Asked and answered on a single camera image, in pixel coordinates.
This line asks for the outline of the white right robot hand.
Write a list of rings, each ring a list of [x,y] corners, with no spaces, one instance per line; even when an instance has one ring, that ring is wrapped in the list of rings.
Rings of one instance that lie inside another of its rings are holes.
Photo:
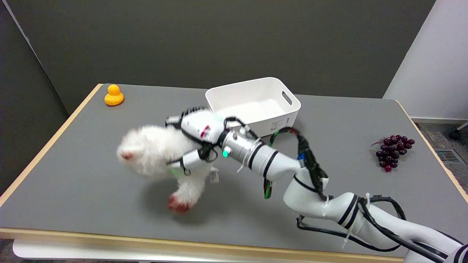
[[[217,158],[214,150],[226,124],[224,118],[204,107],[192,107],[181,115],[166,118],[166,126],[180,130],[188,139],[199,144],[199,148],[185,152],[181,157],[167,163],[172,172],[191,175],[192,172],[209,166]]]

